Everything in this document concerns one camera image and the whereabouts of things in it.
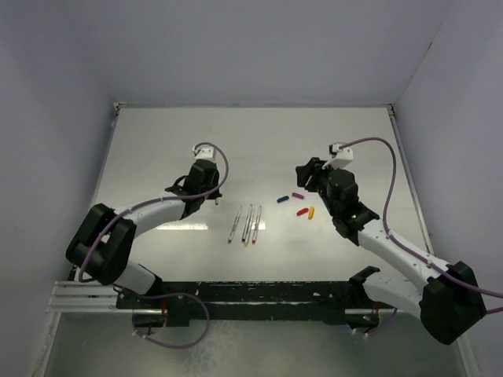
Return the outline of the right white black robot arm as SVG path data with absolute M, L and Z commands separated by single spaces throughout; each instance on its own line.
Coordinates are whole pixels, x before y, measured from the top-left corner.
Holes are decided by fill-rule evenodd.
M 296 167 L 296 184 L 317 193 L 336 231 L 354 245 L 384 260 L 403 275 L 393 280 L 376 269 L 350 287 L 358 307 L 382 302 L 422 323 L 438 342 L 449 345 L 487 314 L 473 270 L 450 264 L 385 229 L 384 220 L 358 196 L 354 175 L 313 157 Z

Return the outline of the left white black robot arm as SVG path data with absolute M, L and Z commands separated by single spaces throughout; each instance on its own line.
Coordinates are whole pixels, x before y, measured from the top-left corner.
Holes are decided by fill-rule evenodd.
M 66 259 L 107 286 L 134 292 L 145 308 L 159 304 L 162 280 L 130 260 L 134 239 L 158 226 L 187 218 L 206 199 L 218 199 L 219 172 L 209 159 L 196 159 L 186 176 L 166 189 L 163 199 L 150 199 L 134 210 L 116 210 L 103 203 L 91 207 L 66 250 Z

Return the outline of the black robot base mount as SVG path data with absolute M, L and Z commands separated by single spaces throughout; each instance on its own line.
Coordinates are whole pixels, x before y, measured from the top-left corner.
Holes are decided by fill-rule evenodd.
M 370 331 L 385 305 L 369 299 L 356 276 L 348 281 L 164 282 L 158 299 L 120 292 L 119 309 L 130 309 L 146 327 L 186 327 L 193 320 L 316 321 Z

